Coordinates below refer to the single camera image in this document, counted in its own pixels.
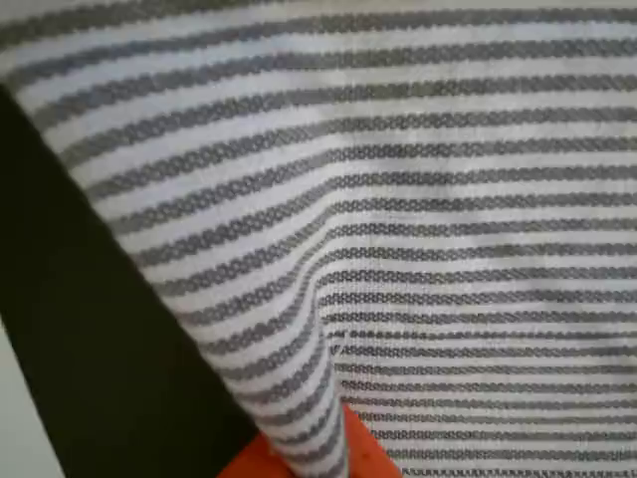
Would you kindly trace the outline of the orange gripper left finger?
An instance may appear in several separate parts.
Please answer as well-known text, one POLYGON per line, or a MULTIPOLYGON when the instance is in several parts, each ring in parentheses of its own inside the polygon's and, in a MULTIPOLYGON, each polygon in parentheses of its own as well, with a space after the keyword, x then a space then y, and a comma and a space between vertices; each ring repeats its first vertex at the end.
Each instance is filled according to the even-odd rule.
POLYGON ((218 478, 292 478, 295 474, 264 436, 256 436, 223 470, 218 478))

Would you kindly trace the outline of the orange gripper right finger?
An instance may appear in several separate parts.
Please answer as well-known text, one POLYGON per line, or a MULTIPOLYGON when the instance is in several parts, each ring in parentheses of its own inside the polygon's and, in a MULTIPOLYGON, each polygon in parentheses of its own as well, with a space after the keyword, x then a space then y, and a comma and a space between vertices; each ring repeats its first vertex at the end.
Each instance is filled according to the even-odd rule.
POLYGON ((357 414, 343 407, 344 430, 351 478, 400 478, 401 471, 372 436, 357 414))

